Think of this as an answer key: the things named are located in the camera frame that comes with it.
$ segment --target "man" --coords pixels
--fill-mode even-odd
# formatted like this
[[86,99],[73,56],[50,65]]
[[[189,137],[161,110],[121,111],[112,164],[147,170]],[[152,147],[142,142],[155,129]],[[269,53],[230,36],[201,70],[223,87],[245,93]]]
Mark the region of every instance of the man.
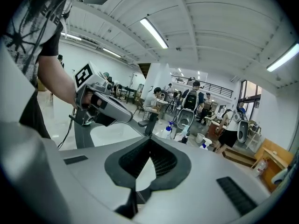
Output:
[[211,109],[212,106],[212,99],[211,99],[211,94],[206,93],[206,100],[204,102],[204,108],[201,111],[200,119],[197,120],[197,122],[201,123],[201,121],[207,116],[209,110]]
[[[199,90],[199,87],[200,87],[200,82],[199,82],[199,81],[194,81],[194,82],[193,82],[193,87],[192,87],[192,89],[198,91],[198,90]],[[186,96],[187,96],[189,90],[190,90],[190,89],[184,91],[184,93],[183,93],[183,95],[182,95],[182,98],[181,98],[181,100],[180,100],[181,103],[182,103],[183,99],[186,98]],[[197,102],[197,103],[198,103],[198,106],[197,106],[197,108],[195,109],[194,114],[196,114],[197,109],[198,109],[199,106],[200,106],[200,107],[204,107],[204,94],[201,93],[201,92],[198,94],[198,102]]]
[[[153,93],[148,94],[142,106],[145,111],[152,112],[152,113],[160,112],[160,107],[157,106],[157,96],[161,95],[161,92],[162,92],[161,88],[157,87],[154,89]],[[159,121],[158,118],[157,118],[157,123],[160,125],[162,124],[162,122]]]
[[[38,76],[50,92],[77,107],[74,81],[57,59],[62,22],[65,23],[70,9],[71,0],[23,0],[2,38],[14,62],[33,86],[36,87]],[[39,38],[48,16],[50,19]],[[90,104],[92,95],[91,92],[86,94],[83,103]],[[37,102],[37,90],[25,107],[20,123],[37,130],[43,138],[50,138]]]
[[165,90],[167,93],[173,93],[174,92],[174,89],[173,89],[173,87],[172,87],[172,83],[169,83],[168,84],[168,88],[167,88],[167,90]]
[[62,68],[64,68],[64,63],[62,62],[62,55],[59,54],[57,59],[59,60],[60,64],[62,65]]
[[243,101],[241,101],[240,103],[239,103],[239,109],[245,114],[246,113],[246,110],[243,108],[243,106],[244,106],[244,102]]

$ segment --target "ceiling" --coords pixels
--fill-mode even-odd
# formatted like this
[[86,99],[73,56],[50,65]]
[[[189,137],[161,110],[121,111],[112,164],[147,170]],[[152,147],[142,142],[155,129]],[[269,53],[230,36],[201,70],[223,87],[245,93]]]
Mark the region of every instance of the ceiling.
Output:
[[[147,17],[164,37],[162,49],[139,22]],[[74,1],[67,22],[79,35],[127,63],[168,63],[172,68],[226,73],[275,93],[297,87],[299,56],[268,72],[298,35],[275,0]]]

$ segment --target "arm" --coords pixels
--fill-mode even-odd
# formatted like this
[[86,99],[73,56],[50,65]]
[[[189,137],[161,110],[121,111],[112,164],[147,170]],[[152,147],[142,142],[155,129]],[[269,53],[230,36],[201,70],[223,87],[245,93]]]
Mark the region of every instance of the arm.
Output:
[[182,102],[183,101],[183,99],[186,97],[186,95],[188,94],[188,91],[189,90],[185,90],[184,91],[184,93],[183,93],[183,95],[182,95],[182,98],[180,99],[180,101]]
[[223,128],[223,126],[225,125],[227,119],[228,119],[228,115],[226,114],[226,115],[224,115],[224,117],[223,117],[223,119],[222,119],[222,121],[219,125],[218,131],[220,131]]
[[199,103],[199,105],[200,105],[200,107],[201,108],[203,108],[204,107],[204,94],[203,93],[199,93],[198,94],[198,103]]
[[38,77],[58,98],[76,106],[74,81],[67,75],[56,56],[39,56]]

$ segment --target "fluorescent light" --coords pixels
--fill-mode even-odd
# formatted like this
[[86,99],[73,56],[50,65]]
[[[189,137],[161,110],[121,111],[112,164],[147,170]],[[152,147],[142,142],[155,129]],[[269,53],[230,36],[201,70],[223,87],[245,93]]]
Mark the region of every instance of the fluorescent light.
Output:
[[282,66],[284,63],[292,59],[299,52],[299,44],[295,44],[286,54],[284,54],[280,59],[278,59],[275,63],[267,67],[267,71],[274,71],[278,67]]
[[116,53],[114,53],[114,52],[112,52],[112,51],[110,51],[110,50],[108,50],[108,49],[106,49],[106,48],[103,48],[103,50],[104,50],[104,51],[106,51],[106,52],[109,52],[109,53],[111,53],[112,55],[115,55],[115,56],[117,56],[117,57],[121,58],[121,56],[120,56],[120,55],[118,55],[118,54],[116,54]]
[[154,36],[154,38],[159,42],[163,49],[168,48],[168,45],[166,44],[162,36],[157,32],[157,30],[147,18],[143,18],[142,20],[140,20],[140,23]]
[[74,35],[67,34],[66,36],[67,36],[67,37],[74,38],[74,39],[77,39],[77,40],[79,40],[79,41],[81,41],[81,40],[82,40],[80,37],[77,37],[77,36],[74,36]]

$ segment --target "woman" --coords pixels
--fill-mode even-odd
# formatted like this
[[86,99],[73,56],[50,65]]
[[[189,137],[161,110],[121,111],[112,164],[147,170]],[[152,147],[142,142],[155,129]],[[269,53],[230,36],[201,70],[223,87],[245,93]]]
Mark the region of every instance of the woman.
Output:
[[219,128],[216,129],[215,133],[218,134],[223,125],[227,124],[227,128],[220,134],[219,139],[217,141],[215,153],[221,154],[225,151],[227,147],[233,147],[235,142],[237,141],[237,130],[238,124],[233,120],[234,111],[230,109],[226,110],[223,114],[223,119],[219,125]]

